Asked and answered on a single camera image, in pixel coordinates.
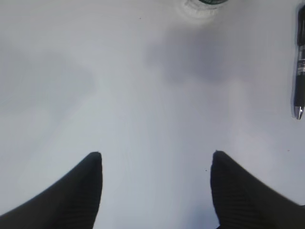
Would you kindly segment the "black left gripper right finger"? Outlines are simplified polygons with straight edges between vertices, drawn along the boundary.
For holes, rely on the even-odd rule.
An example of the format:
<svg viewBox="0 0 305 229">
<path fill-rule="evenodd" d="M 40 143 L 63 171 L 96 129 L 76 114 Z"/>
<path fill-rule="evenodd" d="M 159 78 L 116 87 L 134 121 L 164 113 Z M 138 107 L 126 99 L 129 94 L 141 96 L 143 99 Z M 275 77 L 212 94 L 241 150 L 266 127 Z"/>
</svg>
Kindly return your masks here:
<svg viewBox="0 0 305 229">
<path fill-rule="evenodd" d="M 223 151 L 213 154 L 210 178 L 221 229 L 303 229 L 305 208 L 272 190 Z"/>
</svg>

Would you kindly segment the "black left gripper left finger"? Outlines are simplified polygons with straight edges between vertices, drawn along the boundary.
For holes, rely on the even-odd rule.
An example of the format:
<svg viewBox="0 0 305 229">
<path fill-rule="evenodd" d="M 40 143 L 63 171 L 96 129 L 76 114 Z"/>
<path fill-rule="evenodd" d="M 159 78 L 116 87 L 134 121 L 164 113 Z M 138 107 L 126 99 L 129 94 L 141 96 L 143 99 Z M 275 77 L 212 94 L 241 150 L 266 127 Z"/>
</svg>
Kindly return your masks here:
<svg viewBox="0 0 305 229">
<path fill-rule="evenodd" d="M 102 156 L 89 153 L 65 176 L 1 215 L 2 229 L 92 229 L 102 196 Z"/>
</svg>

